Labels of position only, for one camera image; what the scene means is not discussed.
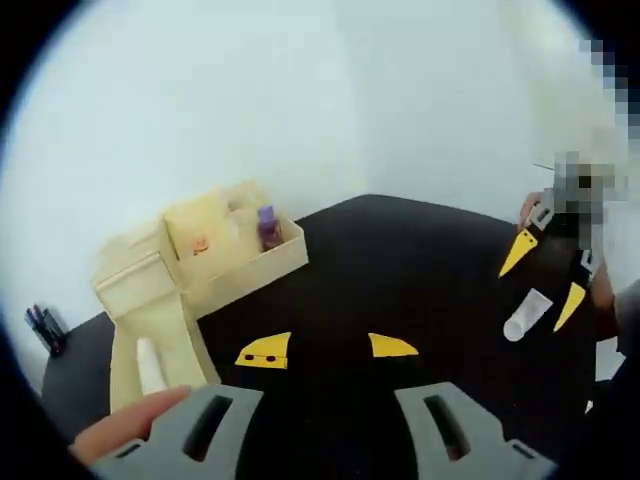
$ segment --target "yellow wedge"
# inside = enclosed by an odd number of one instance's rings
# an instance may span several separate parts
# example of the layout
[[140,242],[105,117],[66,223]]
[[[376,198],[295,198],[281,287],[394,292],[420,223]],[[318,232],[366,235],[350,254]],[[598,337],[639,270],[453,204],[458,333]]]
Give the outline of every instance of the yellow wedge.
[[407,342],[399,338],[385,337],[377,333],[370,333],[371,348],[374,357],[404,357],[418,355],[418,351]]
[[258,368],[287,368],[287,344],[291,332],[259,338],[244,347],[236,365]]
[[516,263],[522,260],[522,258],[528,252],[530,252],[537,246],[538,240],[536,240],[536,238],[531,235],[531,232],[529,232],[529,230],[527,230],[526,228],[522,230],[513,242],[511,250],[509,251],[509,255],[507,255],[507,259],[504,261],[498,277],[502,277],[503,275],[505,275],[515,266]]
[[564,307],[562,307],[562,312],[560,313],[560,318],[556,322],[556,326],[553,327],[553,331],[557,332],[562,328],[562,326],[569,320],[569,317],[573,315],[573,312],[576,311],[576,308],[582,303],[584,297],[586,296],[586,290],[582,288],[577,283],[571,283],[571,288],[569,288],[569,296],[567,297],[567,301],[564,302]]

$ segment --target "purple bottle cap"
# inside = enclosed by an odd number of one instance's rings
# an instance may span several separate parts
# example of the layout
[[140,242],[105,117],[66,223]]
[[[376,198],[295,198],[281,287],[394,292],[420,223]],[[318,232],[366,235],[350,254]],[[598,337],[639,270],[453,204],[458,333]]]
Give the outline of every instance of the purple bottle cap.
[[277,219],[276,219],[276,214],[273,211],[273,205],[260,207],[258,209],[258,218],[260,219],[260,223],[275,222]]

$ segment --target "white tube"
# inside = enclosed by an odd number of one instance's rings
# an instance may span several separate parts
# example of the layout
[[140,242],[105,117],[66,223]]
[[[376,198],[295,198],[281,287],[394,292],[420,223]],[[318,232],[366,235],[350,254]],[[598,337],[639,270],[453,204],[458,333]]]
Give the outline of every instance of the white tube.
[[149,395],[150,393],[166,390],[167,384],[162,376],[160,360],[151,339],[148,337],[139,338],[137,350],[142,394]]
[[527,296],[503,327],[504,336],[510,342],[517,342],[545,314],[553,302],[535,289],[529,290]]

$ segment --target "finger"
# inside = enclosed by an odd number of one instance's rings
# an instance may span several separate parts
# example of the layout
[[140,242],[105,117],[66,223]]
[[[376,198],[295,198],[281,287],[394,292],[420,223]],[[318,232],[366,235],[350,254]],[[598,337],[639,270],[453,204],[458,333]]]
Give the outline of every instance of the finger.
[[80,433],[72,451],[81,462],[90,465],[133,439],[146,439],[153,421],[190,393],[189,387],[177,387],[148,395]]
[[527,195],[522,208],[520,209],[520,221],[518,222],[518,230],[522,230],[526,225],[527,218],[533,206],[542,200],[542,192],[534,192]]

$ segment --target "black tablecloth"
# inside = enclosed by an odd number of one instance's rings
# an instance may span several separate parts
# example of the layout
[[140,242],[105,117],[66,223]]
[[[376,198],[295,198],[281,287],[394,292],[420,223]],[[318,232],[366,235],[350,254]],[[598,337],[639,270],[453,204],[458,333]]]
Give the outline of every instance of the black tablecloth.
[[[552,333],[570,252],[549,241],[498,279],[513,225],[377,195],[299,224],[309,265],[199,322],[223,382],[266,393],[241,476],[411,478],[410,437],[392,391],[444,381],[496,415],[505,438],[560,456],[595,374],[590,301]],[[530,288],[554,305],[510,343],[502,326]],[[44,403],[68,437],[108,411],[108,324],[99,317],[78,327],[47,367]],[[251,341],[286,331],[288,370],[233,365]],[[373,359],[369,332],[401,338],[420,357]]]

